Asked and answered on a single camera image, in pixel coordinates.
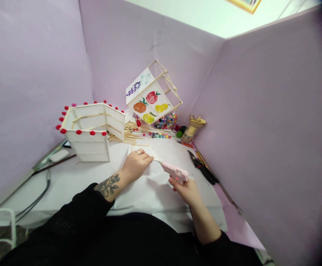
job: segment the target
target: black sleeve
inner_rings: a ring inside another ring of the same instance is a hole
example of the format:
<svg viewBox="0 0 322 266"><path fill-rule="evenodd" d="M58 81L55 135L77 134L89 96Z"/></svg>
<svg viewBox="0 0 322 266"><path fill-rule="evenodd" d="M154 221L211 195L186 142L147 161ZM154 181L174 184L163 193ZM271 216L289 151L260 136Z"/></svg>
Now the black sleeve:
<svg viewBox="0 0 322 266"><path fill-rule="evenodd" d="M199 255L210 265L239 265L237 253L229 237L221 231L221 237L209 244L201 244L196 240Z"/></svg>
<svg viewBox="0 0 322 266"><path fill-rule="evenodd" d="M29 239L10 251L0 265L65 265L83 257L101 234L102 222L113 202L108 202L91 184L76 194Z"/></svg>

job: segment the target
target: white chair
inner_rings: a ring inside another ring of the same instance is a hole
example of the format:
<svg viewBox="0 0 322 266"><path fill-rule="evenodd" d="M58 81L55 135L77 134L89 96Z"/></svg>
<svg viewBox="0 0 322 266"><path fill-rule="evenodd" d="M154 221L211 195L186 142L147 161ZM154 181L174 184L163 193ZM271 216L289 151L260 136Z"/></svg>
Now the white chair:
<svg viewBox="0 0 322 266"><path fill-rule="evenodd" d="M0 211L8 211L11 214L11 236L12 239L0 239L0 242L7 242L11 245L11 249L16 247L16 221L14 212L11 209L0 209Z"/></svg>

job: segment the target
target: person's left hand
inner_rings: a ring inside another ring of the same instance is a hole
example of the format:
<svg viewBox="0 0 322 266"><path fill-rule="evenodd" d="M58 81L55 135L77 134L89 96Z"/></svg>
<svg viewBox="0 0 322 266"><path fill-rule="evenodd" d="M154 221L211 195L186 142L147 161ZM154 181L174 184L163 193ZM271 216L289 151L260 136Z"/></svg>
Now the person's left hand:
<svg viewBox="0 0 322 266"><path fill-rule="evenodd" d="M149 156L143 149L132 151L126 158L124 166L120 170L129 183L137 180L144 173L148 165L154 160L152 156Z"/></svg>

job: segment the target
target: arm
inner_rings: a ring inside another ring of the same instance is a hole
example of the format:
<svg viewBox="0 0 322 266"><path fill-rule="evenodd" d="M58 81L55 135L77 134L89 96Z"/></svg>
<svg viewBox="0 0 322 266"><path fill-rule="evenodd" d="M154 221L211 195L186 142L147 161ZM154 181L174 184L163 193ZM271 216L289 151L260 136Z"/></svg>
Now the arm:
<svg viewBox="0 0 322 266"><path fill-rule="evenodd" d="M100 184L75 195L29 239L10 251L0 265L76 264L96 240L103 237L103 219L114 199L137 180L153 161L144 150L132 152L124 166Z"/></svg>
<svg viewBox="0 0 322 266"><path fill-rule="evenodd" d="M195 181L189 180L183 185L173 178L168 181L191 209L199 254L211 265L236 265L236 253L231 241L217 226L199 194Z"/></svg>

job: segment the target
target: jar of beads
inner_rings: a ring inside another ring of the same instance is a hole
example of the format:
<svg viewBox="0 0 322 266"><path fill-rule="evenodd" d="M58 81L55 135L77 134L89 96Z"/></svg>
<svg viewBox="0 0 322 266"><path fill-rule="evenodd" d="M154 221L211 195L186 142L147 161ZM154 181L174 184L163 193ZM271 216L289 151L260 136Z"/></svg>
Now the jar of beads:
<svg viewBox="0 0 322 266"><path fill-rule="evenodd" d="M167 120L165 123L165 129L174 129L177 123L177 115L175 112L168 114L167 116Z"/></svg>

